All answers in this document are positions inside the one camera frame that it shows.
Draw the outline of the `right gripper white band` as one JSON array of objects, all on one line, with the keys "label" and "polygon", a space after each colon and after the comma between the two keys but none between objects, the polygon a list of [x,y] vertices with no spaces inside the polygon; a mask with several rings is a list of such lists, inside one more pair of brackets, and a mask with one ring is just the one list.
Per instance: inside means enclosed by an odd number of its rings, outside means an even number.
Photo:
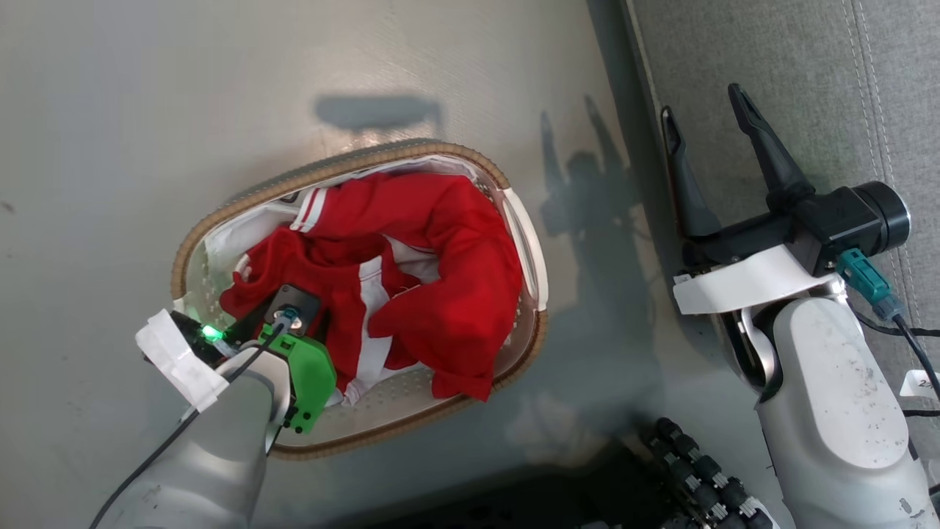
[{"label": "right gripper white band", "polygon": [[777,301],[835,278],[814,276],[786,246],[786,214],[816,190],[740,84],[728,85],[739,128],[749,137],[767,188],[765,213],[726,228],[708,207],[688,157],[688,144],[672,109],[660,114],[670,191],[679,234],[685,238],[688,277],[672,295],[684,315],[725,314]]}]

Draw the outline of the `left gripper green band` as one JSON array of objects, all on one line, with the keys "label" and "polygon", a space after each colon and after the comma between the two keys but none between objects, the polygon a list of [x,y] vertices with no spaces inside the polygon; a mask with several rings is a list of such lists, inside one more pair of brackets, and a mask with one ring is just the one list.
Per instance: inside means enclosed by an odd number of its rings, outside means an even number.
[{"label": "left gripper green band", "polygon": [[173,322],[197,362],[209,402],[242,376],[265,383],[272,393],[268,430],[308,434],[316,424],[338,375],[325,345],[303,332],[305,312],[252,312],[221,331],[173,312]]}]

